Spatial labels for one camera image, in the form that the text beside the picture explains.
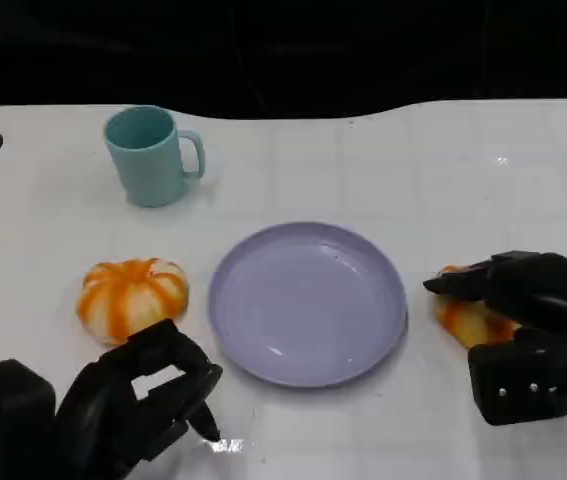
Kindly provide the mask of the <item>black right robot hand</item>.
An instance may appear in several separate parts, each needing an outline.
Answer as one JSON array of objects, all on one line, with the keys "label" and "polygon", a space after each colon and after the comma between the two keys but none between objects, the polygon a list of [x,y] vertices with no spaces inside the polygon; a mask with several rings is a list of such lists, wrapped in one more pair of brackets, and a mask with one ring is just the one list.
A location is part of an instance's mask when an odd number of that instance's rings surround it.
[{"label": "black right robot hand", "polygon": [[518,327],[510,340],[470,348],[474,399],[484,414],[567,414],[567,257],[509,251],[424,281],[451,300],[482,303]]}]

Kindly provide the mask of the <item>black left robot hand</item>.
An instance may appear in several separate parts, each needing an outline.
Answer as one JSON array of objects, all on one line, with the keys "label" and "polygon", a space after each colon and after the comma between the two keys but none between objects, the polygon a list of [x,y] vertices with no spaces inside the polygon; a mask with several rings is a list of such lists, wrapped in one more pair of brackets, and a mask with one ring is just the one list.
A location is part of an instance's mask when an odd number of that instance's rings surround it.
[{"label": "black left robot hand", "polygon": [[87,364],[54,422],[57,479],[124,479],[188,430],[218,442],[206,403],[223,369],[165,319]]}]

